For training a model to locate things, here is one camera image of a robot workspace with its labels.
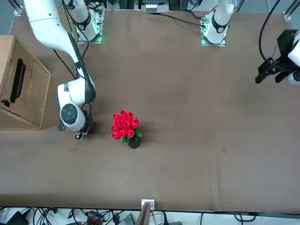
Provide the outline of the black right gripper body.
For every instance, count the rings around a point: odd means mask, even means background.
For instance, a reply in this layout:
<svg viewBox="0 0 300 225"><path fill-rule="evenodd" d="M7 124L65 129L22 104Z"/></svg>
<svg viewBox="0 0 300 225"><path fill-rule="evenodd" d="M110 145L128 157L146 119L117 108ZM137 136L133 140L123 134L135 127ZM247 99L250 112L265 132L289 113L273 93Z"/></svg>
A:
<svg viewBox="0 0 300 225"><path fill-rule="evenodd" d="M93 122L92 116L88 114L87 112L83 112L85 116L85 124L83 128L81 129L81 133L83 136L88 136L90 134L91 125Z"/></svg>

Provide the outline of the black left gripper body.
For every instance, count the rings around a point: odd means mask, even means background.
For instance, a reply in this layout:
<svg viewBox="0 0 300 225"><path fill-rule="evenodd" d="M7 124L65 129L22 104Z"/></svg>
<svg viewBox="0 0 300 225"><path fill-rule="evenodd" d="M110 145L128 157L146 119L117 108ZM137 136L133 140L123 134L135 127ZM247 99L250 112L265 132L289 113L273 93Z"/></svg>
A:
<svg viewBox="0 0 300 225"><path fill-rule="evenodd" d="M284 30L277 38L280 56L277 59L272 60L272 63L283 69L273 67L273 71L285 71L296 67L296 64L288 58L288 53L292 49L296 34L297 30Z"/></svg>

